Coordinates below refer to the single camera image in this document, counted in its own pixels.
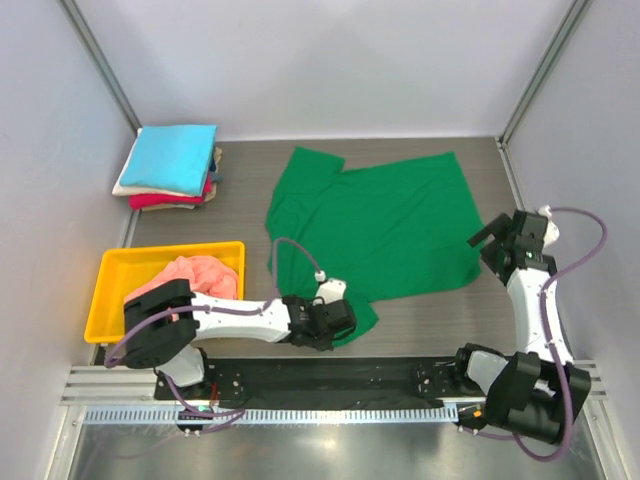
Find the yellow plastic bin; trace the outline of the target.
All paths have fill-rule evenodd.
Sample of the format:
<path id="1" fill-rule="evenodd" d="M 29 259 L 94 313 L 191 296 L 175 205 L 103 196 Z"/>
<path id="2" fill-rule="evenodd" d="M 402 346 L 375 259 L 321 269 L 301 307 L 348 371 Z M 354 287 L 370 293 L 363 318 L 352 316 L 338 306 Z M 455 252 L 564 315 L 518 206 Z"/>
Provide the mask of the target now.
<path id="1" fill-rule="evenodd" d="M 89 344 L 112 344 L 125 333 L 122 301 L 137 276 L 134 270 L 156 261 L 171 260 L 184 255 L 212 255 L 221 258 L 240 257 L 243 264 L 240 280 L 240 299 L 244 297 L 246 249 L 240 241 L 182 244 L 128 249 L 111 249 L 104 253 L 84 331 L 84 340 Z"/>

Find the tan folded shirt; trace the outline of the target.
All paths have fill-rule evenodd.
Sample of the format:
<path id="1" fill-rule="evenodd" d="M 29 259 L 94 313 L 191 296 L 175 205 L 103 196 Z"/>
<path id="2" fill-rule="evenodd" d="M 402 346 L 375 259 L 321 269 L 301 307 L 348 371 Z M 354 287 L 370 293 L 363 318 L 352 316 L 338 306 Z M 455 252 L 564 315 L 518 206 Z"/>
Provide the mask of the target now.
<path id="1" fill-rule="evenodd" d="M 206 176 L 206 179 L 210 177 L 211 180 L 216 183 L 216 193 L 217 193 L 217 184 L 221 180 L 221 176 L 219 175 L 219 168 L 218 168 L 221 158 L 222 158 L 222 150 L 219 147 L 215 147 L 213 151 L 213 158 L 211 160 L 209 172 Z"/>

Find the green t shirt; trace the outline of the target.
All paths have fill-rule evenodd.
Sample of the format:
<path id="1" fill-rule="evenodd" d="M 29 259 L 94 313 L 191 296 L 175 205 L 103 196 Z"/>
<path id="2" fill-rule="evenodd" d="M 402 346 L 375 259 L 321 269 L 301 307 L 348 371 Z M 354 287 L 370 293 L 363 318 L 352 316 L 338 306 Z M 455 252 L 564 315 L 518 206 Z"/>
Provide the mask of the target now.
<path id="1" fill-rule="evenodd" d="M 463 171 L 452 152 L 347 169 L 343 158 L 298 147 L 274 188 L 265 228 L 286 237 L 268 267 L 279 291 L 311 297 L 314 268 L 346 282 L 357 327 L 370 331 L 374 303 L 455 290 L 481 273 L 467 240 L 481 229 Z"/>

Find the left aluminium frame post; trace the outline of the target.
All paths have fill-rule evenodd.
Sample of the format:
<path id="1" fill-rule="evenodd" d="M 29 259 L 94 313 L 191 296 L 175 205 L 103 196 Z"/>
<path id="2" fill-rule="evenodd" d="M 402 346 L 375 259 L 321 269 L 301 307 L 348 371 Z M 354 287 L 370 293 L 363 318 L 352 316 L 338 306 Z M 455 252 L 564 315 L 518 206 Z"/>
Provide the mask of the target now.
<path id="1" fill-rule="evenodd" d="M 136 114 L 128 96 L 126 95 L 115 71 L 107 59 L 98 39 L 94 35 L 85 15 L 75 0 L 59 0 L 58 4 L 68 18 L 74 32 L 87 51 L 99 76 L 103 80 L 107 91 L 112 96 L 121 114 L 134 133 L 141 127 L 141 122 Z"/>

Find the cream folded shirt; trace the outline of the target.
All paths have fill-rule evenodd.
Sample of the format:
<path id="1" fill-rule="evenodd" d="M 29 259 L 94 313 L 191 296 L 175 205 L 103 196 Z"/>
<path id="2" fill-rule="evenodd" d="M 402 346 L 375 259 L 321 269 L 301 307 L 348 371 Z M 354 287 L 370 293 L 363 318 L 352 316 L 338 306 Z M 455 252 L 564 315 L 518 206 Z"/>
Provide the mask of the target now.
<path id="1" fill-rule="evenodd" d="M 178 197 L 196 197 L 201 196 L 204 193 L 204 189 L 201 189 L 197 193 L 184 193 L 178 192 L 174 190 L 166 190 L 166 189 L 156 189 L 156 188 L 148 188 L 148 187 L 139 187 L 139 186 L 123 186 L 121 184 L 121 180 L 124 177 L 124 171 L 121 171 L 118 176 L 112 190 L 111 194 L 117 197 L 125 197 L 131 195 L 139 195 L 139 194 L 162 194 L 162 195 L 171 195 Z"/>

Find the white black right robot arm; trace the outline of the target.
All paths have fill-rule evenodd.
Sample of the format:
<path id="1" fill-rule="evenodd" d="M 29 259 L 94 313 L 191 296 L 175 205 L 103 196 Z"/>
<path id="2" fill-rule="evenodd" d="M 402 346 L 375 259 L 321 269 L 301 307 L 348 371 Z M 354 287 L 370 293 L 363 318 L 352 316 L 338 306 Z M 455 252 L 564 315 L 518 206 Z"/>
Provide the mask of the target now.
<path id="1" fill-rule="evenodd" d="M 468 243 L 505 286 L 513 307 L 517 350 L 512 356 L 466 344 L 456 354 L 451 384 L 460 394 L 485 395 L 482 406 L 458 413 L 461 431 L 496 428 L 501 440 L 534 439 L 564 446 L 591 390 L 564 339 L 556 302 L 562 276 L 546 247 L 560 232 L 549 206 L 500 214 Z"/>

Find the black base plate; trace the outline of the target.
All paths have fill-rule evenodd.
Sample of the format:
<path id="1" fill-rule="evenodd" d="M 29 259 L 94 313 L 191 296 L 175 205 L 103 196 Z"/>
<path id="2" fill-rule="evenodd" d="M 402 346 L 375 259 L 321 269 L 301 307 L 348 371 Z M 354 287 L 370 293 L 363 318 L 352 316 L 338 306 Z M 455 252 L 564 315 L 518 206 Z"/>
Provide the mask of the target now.
<path id="1" fill-rule="evenodd" d="M 204 379 L 180 387 L 186 400 L 244 405 L 273 400 L 482 397 L 452 357 L 271 357 L 207 361 Z"/>

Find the aluminium frame post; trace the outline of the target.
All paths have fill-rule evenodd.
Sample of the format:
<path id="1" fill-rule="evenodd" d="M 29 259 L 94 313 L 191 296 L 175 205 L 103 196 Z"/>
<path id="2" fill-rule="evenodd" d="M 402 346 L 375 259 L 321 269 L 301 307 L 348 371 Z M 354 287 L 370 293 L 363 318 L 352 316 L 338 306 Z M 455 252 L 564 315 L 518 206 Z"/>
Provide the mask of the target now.
<path id="1" fill-rule="evenodd" d="M 515 135 L 591 4 L 591 0 L 573 0 L 569 3 L 503 132 L 496 138 L 500 150 L 505 150 Z"/>
<path id="2" fill-rule="evenodd" d="M 136 114 L 128 96 L 126 95 L 115 71 L 107 59 L 98 39 L 94 35 L 85 15 L 75 0 L 59 0 L 58 4 L 68 18 L 74 32 L 87 51 L 99 76 L 103 80 L 107 91 L 112 96 L 121 114 L 134 133 L 141 127 L 141 122 Z"/>

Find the red folded shirt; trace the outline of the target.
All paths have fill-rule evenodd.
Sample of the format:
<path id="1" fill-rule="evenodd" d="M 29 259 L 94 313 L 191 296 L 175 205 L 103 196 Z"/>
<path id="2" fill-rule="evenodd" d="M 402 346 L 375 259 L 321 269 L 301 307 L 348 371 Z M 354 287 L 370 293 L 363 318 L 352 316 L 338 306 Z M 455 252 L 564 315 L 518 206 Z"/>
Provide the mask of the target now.
<path id="1" fill-rule="evenodd" d="M 179 196 L 173 194 L 146 193 L 132 195 L 128 198 L 132 210 L 160 210 L 168 208 L 194 209 L 213 199 L 216 194 L 216 183 L 208 177 L 199 196 Z"/>

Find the pink t shirt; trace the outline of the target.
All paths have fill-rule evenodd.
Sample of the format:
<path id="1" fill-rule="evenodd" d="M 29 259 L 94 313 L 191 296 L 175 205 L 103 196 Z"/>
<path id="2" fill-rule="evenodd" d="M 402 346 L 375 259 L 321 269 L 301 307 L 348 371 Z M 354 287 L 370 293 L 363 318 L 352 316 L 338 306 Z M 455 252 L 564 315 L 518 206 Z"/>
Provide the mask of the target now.
<path id="1" fill-rule="evenodd" d="M 137 267 L 137 274 L 132 287 L 124 296 L 122 308 L 136 298 L 169 281 L 186 280 L 190 290 L 211 297 L 227 300 L 239 300 L 240 288 L 243 282 L 240 273 L 243 264 L 237 260 L 244 260 L 243 256 L 221 258 L 212 255 L 180 255 L 171 260 L 156 261 Z"/>

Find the right aluminium frame post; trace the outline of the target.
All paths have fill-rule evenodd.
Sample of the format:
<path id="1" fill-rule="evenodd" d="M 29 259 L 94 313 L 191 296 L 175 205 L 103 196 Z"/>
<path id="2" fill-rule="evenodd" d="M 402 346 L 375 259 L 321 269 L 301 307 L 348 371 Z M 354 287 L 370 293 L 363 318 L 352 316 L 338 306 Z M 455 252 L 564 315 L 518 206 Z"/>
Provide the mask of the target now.
<path id="1" fill-rule="evenodd" d="M 500 150 L 505 150 L 515 135 L 591 4 L 591 0 L 573 0 L 569 3 L 503 132 L 496 138 Z"/>

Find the light blue folded shirt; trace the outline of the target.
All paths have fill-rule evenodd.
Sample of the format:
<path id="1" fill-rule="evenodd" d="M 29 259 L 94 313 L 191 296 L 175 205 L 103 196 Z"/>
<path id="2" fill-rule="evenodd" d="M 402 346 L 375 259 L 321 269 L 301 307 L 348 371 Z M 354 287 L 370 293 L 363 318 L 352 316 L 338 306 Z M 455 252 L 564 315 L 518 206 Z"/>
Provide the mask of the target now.
<path id="1" fill-rule="evenodd" d="M 210 168 L 216 130 L 215 125 L 142 127 L 119 184 L 199 195 Z"/>

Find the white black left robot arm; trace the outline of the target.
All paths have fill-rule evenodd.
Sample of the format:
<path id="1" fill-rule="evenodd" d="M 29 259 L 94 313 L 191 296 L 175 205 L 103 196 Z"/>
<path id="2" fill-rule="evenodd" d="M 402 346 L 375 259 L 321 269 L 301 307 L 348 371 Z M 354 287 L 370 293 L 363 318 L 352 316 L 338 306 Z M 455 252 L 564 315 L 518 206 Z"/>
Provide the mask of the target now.
<path id="1" fill-rule="evenodd" d="M 194 342 L 240 338 L 330 350 L 357 326 L 345 292 L 345 282 L 329 279 L 309 299 L 286 295 L 256 302 L 196 293 L 188 281 L 171 280 L 125 303 L 125 335 L 118 343 L 123 356 L 112 362 L 154 369 L 188 398 L 202 399 L 212 376 Z"/>

